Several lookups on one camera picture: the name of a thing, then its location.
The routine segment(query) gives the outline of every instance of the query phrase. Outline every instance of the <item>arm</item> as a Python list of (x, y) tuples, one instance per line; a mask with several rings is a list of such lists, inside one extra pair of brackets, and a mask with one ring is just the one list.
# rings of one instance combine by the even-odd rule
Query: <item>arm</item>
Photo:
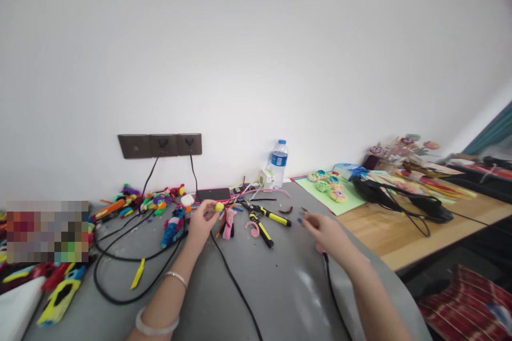
[(307, 213), (302, 225), (347, 272), (354, 287), (357, 310), (368, 341), (412, 341), (377, 272), (329, 217)]
[[(209, 215), (209, 220), (204, 217), (205, 214), (215, 212), (216, 204), (216, 201), (205, 200), (192, 214), (187, 242), (170, 269), (182, 276), (187, 284), (208, 234), (219, 218), (219, 213), (215, 213), (213, 216)], [(155, 329), (165, 329), (174, 324), (180, 314), (185, 292), (185, 286), (178, 278), (166, 275), (155, 296), (144, 310), (141, 317), (142, 322)], [(169, 341), (171, 337), (172, 333), (160, 337), (148, 337), (134, 327), (128, 336), (128, 341)]]

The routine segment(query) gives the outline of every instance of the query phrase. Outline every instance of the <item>gray table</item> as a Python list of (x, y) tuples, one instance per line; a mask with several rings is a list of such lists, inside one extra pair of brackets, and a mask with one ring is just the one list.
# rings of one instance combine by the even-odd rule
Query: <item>gray table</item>
[[(268, 249), (261, 238), (252, 238), (250, 228), (253, 227), (244, 229), (249, 220), (245, 210), (235, 216), (235, 237), (231, 240), (220, 237), (217, 242), (252, 308), (265, 341), (348, 339), (334, 307), (323, 259), (315, 250), (313, 238), (297, 223), (301, 206), (325, 215), (332, 214), (301, 186), (286, 183), (283, 189), (290, 193), (291, 199), (277, 192), (260, 192), (257, 196), (277, 198), (278, 201), (258, 203), (274, 212), (293, 206), (289, 217), (293, 222), (291, 228), (262, 218), (274, 240), (274, 249)], [(110, 252), (119, 256), (145, 257), (158, 251), (163, 224), (171, 211), (168, 209), (162, 218), (153, 218), (150, 223), (142, 223), (137, 230), (113, 245)], [(100, 228), (99, 237), (122, 224), (122, 220), (111, 220)], [(421, 314), (400, 279), (350, 232), (347, 233), (379, 272), (413, 339), (430, 340)], [(109, 242), (110, 239), (105, 240), (103, 245)], [(112, 296), (129, 299), (149, 286), (171, 252), (169, 250), (146, 263), (139, 285), (134, 290), (130, 290), (130, 285), (138, 263), (104, 258), (99, 267), (99, 280)], [(350, 280), (335, 262), (330, 266), (337, 300), (351, 336), (354, 341), (364, 339)], [(148, 304), (158, 285), (143, 299), (130, 305), (116, 306), (98, 293), (91, 269), (62, 321), (49, 328), (38, 328), (33, 321), (24, 340), (124, 339), (133, 327), (137, 312)], [(43, 304), (39, 305), (35, 319), (42, 312)], [(211, 239), (197, 260), (180, 316), (173, 341), (258, 339), (251, 317)]]

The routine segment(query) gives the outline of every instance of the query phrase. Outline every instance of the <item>blue bottle label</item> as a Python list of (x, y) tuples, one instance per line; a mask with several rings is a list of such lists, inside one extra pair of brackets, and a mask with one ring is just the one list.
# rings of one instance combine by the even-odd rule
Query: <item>blue bottle label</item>
[(272, 164), (275, 166), (286, 166), (287, 160), (288, 156), (278, 156), (275, 153), (272, 153)]

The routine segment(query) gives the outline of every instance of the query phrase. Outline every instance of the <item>bracelet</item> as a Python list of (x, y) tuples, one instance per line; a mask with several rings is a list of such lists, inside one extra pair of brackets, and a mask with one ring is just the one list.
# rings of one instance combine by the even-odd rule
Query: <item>bracelet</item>
[(183, 283), (183, 285), (185, 286), (185, 290), (187, 290), (188, 285), (187, 285), (187, 283), (185, 282), (185, 279), (182, 276), (180, 276), (179, 274), (177, 274), (175, 272), (167, 272), (165, 275), (166, 276), (170, 275), (170, 276), (176, 277), (178, 280), (180, 280)]
[(168, 328), (152, 328), (152, 327), (149, 327), (147, 325), (145, 325), (143, 322), (142, 322), (142, 313), (144, 312), (144, 309), (146, 309), (146, 307), (144, 306), (141, 310), (139, 310), (139, 313), (137, 313), (137, 317), (135, 319), (135, 327), (138, 329), (139, 332), (141, 332), (142, 334), (148, 336), (148, 337), (158, 337), (158, 336), (165, 336), (166, 334), (169, 334), (171, 332), (173, 332), (176, 327), (178, 326), (178, 323), (180, 322), (180, 317), (178, 316), (178, 318), (176, 319), (176, 322), (174, 324), (172, 324), (171, 326), (169, 326)]

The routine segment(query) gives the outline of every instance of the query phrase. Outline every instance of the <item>power outlet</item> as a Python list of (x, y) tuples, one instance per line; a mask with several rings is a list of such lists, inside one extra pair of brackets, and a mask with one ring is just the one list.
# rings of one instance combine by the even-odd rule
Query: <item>power outlet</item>
[(201, 133), (180, 133), (176, 135), (178, 141), (178, 154), (180, 156), (190, 155), (187, 139), (192, 139), (191, 151), (193, 155), (203, 154), (203, 141)]
[(151, 147), (149, 135), (117, 135), (123, 157), (130, 158), (151, 158)]
[(176, 135), (149, 135), (151, 154), (153, 157), (168, 157), (178, 155)]

